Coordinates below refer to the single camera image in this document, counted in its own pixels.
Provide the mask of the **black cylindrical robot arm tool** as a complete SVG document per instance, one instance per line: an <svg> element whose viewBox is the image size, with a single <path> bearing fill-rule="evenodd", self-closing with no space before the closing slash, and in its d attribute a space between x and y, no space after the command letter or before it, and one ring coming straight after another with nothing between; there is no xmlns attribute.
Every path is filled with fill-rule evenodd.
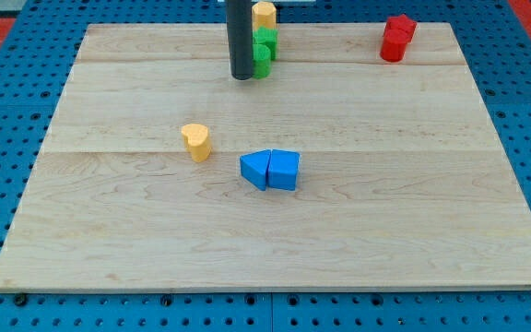
<svg viewBox="0 0 531 332"><path fill-rule="evenodd" d="M230 71L233 78L247 80L254 74L252 2L226 0Z"/></svg>

